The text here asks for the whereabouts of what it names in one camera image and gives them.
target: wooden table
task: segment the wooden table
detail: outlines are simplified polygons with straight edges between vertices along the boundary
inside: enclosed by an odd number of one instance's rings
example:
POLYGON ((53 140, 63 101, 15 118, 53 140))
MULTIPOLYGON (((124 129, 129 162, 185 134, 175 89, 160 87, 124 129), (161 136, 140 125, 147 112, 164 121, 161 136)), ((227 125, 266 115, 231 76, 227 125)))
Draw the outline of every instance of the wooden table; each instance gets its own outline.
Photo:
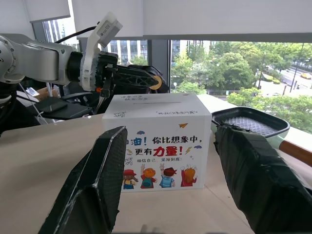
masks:
MULTIPOLYGON (((102 134, 101 119, 97 115, 3 134, 1 234, 39 231, 71 169, 102 134)), ((114 232, 140 232, 147 225, 150 232, 253 233, 230 195, 213 142, 211 133, 204 189, 122 193, 114 232)))

